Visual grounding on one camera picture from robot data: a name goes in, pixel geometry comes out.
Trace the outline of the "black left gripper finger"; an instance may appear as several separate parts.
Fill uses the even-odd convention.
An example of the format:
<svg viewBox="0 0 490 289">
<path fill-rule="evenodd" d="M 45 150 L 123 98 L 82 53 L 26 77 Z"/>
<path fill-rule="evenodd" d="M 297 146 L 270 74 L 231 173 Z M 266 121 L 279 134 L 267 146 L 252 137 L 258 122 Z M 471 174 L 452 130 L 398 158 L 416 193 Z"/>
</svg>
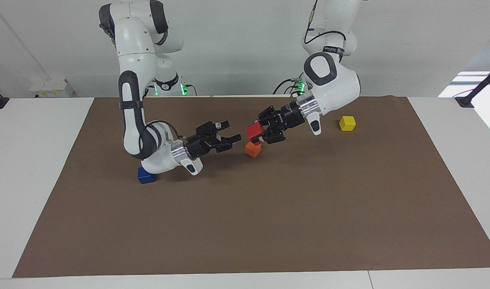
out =
<svg viewBox="0 0 490 289">
<path fill-rule="evenodd" d="M 285 123 L 285 116 L 282 110 L 276 110 L 274 106 L 269 106 L 258 114 L 259 123 Z"/>
<path fill-rule="evenodd" d="M 282 129 L 267 129 L 251 138 L 251 143 L 259 145 L 260 143 L 277 143 L 285 141 L 285 131 Z"/>
</svg>

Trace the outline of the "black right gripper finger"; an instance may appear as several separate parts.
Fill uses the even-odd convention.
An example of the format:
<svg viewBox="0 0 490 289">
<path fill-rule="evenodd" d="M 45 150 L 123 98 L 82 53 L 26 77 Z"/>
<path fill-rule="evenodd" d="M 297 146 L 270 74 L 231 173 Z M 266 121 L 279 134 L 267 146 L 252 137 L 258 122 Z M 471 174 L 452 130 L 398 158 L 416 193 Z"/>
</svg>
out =
<svg viewBox="0 0 490 289">
<path fill-rule="evenodd" d="M 216 135 L 220 130 L 227 129 L 229 126 L 228 120 L 216 123 L 209 121 L 197 127 L 197 135 Z"/>
<path fill-rule="evenodd" d="M 241 141 L 241 135 L 237 134 L 233 137 L 221 137 L 217 135 L 218 143 L 215 145 L 217 153 L 225 152 L 233 148 L 233 144 Z"/>
</svg>

